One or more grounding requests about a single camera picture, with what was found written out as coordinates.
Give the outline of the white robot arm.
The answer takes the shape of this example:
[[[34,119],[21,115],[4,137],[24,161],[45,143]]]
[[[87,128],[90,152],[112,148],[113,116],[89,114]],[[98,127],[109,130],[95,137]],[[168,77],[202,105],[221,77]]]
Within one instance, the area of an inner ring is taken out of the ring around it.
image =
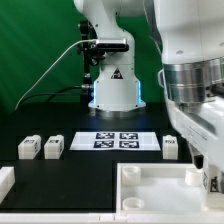
[[[134,73],[135,41],[118,16],[144,14],[162,44],[164,97],[173,128],[203,158],[224,172],[224,0],[73,0],[93,26],[103,54],[94,82],[94,113],[121,115],[145,107]]]

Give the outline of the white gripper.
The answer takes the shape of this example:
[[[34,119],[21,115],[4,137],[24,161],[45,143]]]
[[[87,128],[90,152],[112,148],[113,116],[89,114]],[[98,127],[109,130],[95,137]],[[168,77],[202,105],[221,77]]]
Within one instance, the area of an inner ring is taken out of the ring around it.
[[[190,144],[192,163],[203,168],[204,157],[224,172],[224,99],[181,106],[166,100],[167,111],[173,128]]]

